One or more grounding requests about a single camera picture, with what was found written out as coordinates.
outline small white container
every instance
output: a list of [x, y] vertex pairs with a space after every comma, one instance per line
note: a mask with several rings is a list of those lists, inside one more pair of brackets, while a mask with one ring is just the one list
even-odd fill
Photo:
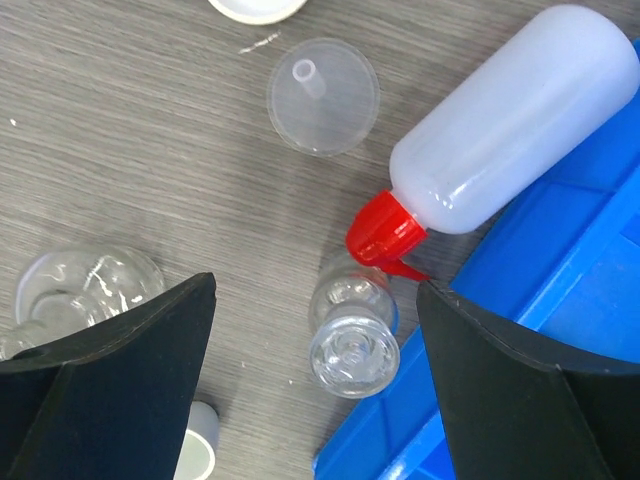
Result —
[[307, 0], [209, 0], [220, 13], [248, 25], [269, 25], [290, 17]]
[[173, 480], [207, 480], [216, 465], [220, 422], [215, 410], [193, 402]]
[[461, 234], [480, 226], [639, 84], [638, 56], [611, 21], [576, 5], [544, 10], [395, 146], [393, 189], [356, 216], [350, 252], [363, 265], [410, 274], [399, 258], [427, 228]]

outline gray wooden table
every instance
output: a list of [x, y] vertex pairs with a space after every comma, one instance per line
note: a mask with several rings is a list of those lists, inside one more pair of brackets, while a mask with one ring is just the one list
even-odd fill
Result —
[[[0, 0], [2, 325], [22, 266], [61, 244], [135, 246], [171, 285], [213, 271], [200, 384], [222, 420], [213, 477], [311, 478], [353, 406], [309, 377], [320, 264], [388, 185], [395, 142], [551, 3], [309, 0], [279, 25], [250, 27], [206, 0]], [[638, 0], [586, 3], [640, 35]], [[329, 159], [287, 147], [265, 107], [278, 58], [320, 36], [360, 49], [382, 89], [369, 137]], [[481, 235], [434, 234], [414, 260], [450, 279]], [[403, 341], [415, 285], [394, 290]]]

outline blue plastic tray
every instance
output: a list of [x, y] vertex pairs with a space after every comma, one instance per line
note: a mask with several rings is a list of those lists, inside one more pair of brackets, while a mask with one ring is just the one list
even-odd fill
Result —
[[[640, 55], [640, 41], [635, 43]], [[452, 286], [545, 335], [640, 363], [640, 92], [516, 198]], [[318, 480], [452, 480], [422, 332], [316, 457]]]

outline white plastic squeeze bottle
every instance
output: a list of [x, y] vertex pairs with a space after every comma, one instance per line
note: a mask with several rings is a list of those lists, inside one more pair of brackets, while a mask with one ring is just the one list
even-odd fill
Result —
[[395, 146], [393, 189], [356, 215], [346, 238], [351, 255], [425, 278], [400, 258], [427, 228], [459, 234], [480, 226], [639, 85], [638, 55], [611, 21], [576, 5], [544, 10]]

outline bottle neck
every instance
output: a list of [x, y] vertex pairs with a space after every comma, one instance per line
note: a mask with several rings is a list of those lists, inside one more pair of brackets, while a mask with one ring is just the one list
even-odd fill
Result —
[[391, 190], [391, 195], [398, 201], [400, 205], [407, 211], [407, 213], [422, 227], [423, 230], [427, 230], [429, 226], [424, 222], [424, 219], [421, 219], [416, 213], [416, 209], [411, 205], [411, 201], [408, 197], [402, 194], [396, 188]]
[[314, 331], [338, 317], [375, 319], [393, 330], [397, 307], [387, 276], [378, 268], [364, 267], [348, 254], [336, 257], [321, 276], [309, 304]]

